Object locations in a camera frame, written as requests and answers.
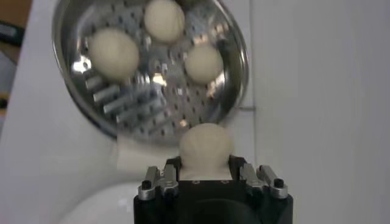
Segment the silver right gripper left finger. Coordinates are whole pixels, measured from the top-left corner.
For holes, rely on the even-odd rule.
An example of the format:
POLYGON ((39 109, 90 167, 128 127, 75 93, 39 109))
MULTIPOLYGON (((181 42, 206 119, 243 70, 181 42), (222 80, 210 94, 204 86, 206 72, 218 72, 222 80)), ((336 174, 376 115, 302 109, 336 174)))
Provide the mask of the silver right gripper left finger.
POLYGON ((157 192, 163 198, 174 198, 179 193, 181 159, 179 156, 168 159, 162 171, 157 166, 147 168, 146 176, 138 186, 138 199, 151 201, 157 192))

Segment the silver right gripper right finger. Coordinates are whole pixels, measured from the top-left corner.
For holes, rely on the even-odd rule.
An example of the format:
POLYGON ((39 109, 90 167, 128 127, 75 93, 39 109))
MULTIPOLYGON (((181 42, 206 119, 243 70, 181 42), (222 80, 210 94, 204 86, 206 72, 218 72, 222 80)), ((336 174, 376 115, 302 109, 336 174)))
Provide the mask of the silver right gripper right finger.
POLYGON ((244 181, 250 190, 268 190, 273 198, 280 200, 288 197, 288 186, 270 166, 254 167, 243 157, 230 155, 229 170, 233 180, 244 181))

